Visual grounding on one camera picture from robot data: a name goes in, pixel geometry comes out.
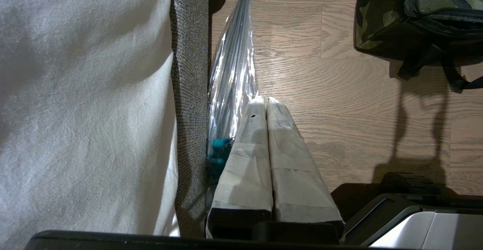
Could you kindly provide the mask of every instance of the teal yarn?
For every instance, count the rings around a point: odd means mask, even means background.
[[[225,168],[226,161],[233,145],[232,139],[215,139],[212,142],[213,153],[208,156],[208,175],[212,183],[218,183],[221,173]]]

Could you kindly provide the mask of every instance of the umbrella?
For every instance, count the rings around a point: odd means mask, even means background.
[[[238,0],[226,19],[210,78],[207,159],[211,183],[218,181],[242,115],[257,94],[250,0]]]

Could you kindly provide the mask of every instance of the white paper wrapping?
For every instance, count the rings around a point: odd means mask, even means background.
[[[272,185],[265,102],[250,101],[238,128],[212,208],[272,211]]]
[[[274,219],[284,222],[342,221],[307,145],[287,107],[267,106]]]

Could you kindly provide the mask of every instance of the wooden floor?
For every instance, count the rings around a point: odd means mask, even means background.
[[[211,0],[212,51],[235,2]],[[290,109],[331,191],[412,171],[458,194],[483,195],[483,91],[452,93],[438,67],[408,82],[394,78],[400,63],[353,49],[354,7],[355,0],[252,0],[260,94]],[[483,64],[462,71],[474,79]]]

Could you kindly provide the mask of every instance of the bag strap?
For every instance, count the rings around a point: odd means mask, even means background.
[[[432,64],[437,60],[440,60],[446,78],[453,90],[483,88],[483,76],[472,82],[466,81],[456,70],[452,57],[446,55],[436,45],[430,45],[426,49],[409,53],[397,75],[407,81],[409,78],[416,76],[423,66]]]
[[[476,88],[483,88],[483,76],[472,82],[466,81],[466,79],[456,70],[451,57],[442,57],[441,65],[443,66],[443,70],[445,70],[448,82],[454,90],[473,90]]]
[[[428,45],[426,48],[410,52],[397,75],[407,81],[416,76],[423,66],[434,63],[441,56],[443,56],[443,51],[436,45]]]

